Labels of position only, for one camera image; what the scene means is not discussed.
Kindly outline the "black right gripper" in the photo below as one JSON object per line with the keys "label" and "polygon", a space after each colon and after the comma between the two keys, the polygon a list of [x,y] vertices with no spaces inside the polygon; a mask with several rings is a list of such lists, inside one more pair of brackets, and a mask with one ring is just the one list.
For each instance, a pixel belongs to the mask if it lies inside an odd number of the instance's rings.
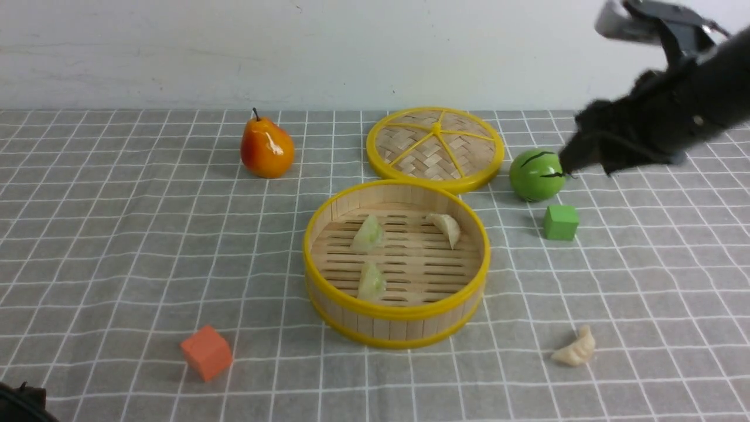
{"label": "black right gripper", "polygon": [[749,34],[743,29],[704,56],[643,74],[627,96],[595,100],[576,114],[559,152],[561,171],[600,165],[606,174],[678,165],[689,149],[748,122]]}

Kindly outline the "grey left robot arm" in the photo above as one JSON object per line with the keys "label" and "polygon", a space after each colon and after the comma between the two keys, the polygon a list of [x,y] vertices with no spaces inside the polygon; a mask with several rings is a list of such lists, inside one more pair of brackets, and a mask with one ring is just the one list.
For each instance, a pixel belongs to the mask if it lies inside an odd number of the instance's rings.
{"label": "grey left robot arm", "polygon": [[46,410],[47,390],[29,386],[19,387],[1,382],[1,421],[53,421],[59,419]]}

